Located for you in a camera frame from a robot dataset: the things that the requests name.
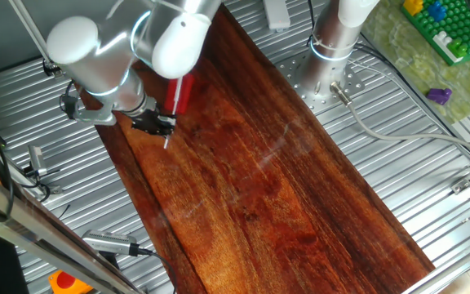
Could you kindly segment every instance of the wooden board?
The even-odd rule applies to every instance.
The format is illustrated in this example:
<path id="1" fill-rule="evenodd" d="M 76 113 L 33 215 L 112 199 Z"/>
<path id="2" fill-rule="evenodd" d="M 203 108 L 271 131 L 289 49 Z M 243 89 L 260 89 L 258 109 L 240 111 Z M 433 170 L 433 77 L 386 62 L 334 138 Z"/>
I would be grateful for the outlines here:
<path id="1" fill-rule="evenodd" d="M 121 114 L 97 127 L 179 294 L 399 293 L 433 269 L 224 7 L 193 74 L 168 149 Z"/>

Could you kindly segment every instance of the yellow lego brick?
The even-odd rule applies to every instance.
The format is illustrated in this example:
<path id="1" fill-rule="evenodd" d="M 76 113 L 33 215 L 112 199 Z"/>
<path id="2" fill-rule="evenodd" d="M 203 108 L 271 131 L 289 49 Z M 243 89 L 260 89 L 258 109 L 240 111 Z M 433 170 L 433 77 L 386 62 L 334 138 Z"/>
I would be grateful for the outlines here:
<path id="1" fill-rule="evenodd" d="M 423 0 L 406 0 L 404 2 L 404 8 L 409 12 L 410 15 L 415 16 L 423 9 Z"/>

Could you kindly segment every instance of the red block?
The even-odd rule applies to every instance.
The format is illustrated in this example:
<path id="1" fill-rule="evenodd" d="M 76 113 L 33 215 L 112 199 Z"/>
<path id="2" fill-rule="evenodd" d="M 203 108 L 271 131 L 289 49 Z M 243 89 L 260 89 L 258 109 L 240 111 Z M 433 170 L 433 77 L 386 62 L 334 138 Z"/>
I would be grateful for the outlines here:
<path id="1" fill-rule="evenodd" d="M 170 113 L 173 111 L 175 102 L 175 90 L 177 89 L 177 79 L 172 79 L 168 83 L 168 90 L 166 91 L 166 100 L 164 101 L 164 109 Z M 183 76 L 183 83 L 180 87 L 180 98 L 177 103 L 175 114 L 184 114 L 188 108 L 188 101 L 192 91 L 193 82 L 195 78 L 192 74 L 188 73 Z"/>

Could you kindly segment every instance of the green lego plate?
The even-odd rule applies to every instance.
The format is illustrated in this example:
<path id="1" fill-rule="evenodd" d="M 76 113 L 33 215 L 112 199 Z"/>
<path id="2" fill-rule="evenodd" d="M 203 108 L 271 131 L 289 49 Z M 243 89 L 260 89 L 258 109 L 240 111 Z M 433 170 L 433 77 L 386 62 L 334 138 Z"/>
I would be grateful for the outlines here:
<path id="1" fill-rule="evenodd" d="M 407 19 L 422 34 L 429 44 L 436 50 L 448 65 L 459 65 L 470 60 L 470 11 L 465 0 L 440 0 L 443 7 L 447 9 L 446 18 L 440 22 L 434 21 L 429 15 L 428 7 L 436 0 L 423 0 L 423 9 L 421 12 L 412 16 L 402 7 L 401 11 Z M 467 55 L 462 60 L 454 62 L 432 38 L 445 31 L 448 37 L 459 39 L 462 44 L 467 45 Z"/>

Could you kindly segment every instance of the red object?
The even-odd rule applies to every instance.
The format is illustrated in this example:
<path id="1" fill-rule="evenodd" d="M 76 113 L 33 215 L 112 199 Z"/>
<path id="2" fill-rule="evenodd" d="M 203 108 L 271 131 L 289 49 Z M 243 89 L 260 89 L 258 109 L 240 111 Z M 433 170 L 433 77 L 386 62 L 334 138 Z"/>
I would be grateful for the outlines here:
<path id="1" fill-rule="evenodd" d="M 65 272 L 62 272 L 57 276 L 57 286 L 61 289 L 68 289 L 75 284 L 75 278 Z"/>
<path id="2" fill-rule="evenodd" d="M 188 108 L 188 101 L 192 91 L 193 82 L 195 78 L 192 74 L 188 73 L 183 76 L 183 83 L 180 86 L 180 98 L 177 103 L 175 114 L 184 114 Z M 166 91 L 166 100 L 164 101 L 164 109 L 170 113 L 173 111 L 175 101 L 175 90 L 177 89 L 177 79 L 172 79 L 168 83 L 168 90 Z"/>

